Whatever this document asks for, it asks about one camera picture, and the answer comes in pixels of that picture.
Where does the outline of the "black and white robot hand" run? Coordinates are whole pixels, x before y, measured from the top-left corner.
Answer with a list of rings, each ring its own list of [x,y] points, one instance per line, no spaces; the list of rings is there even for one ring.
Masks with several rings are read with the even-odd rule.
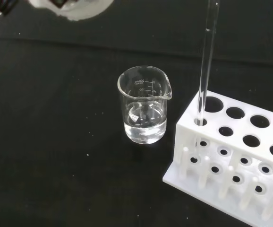
[[[57,16],[79,21],[101,14],[113,3],[113,0],[28,0],[27,2],[36,9],[48,9]],[[0,0],[0,13],[7,15],[18,3],[18,0]]]

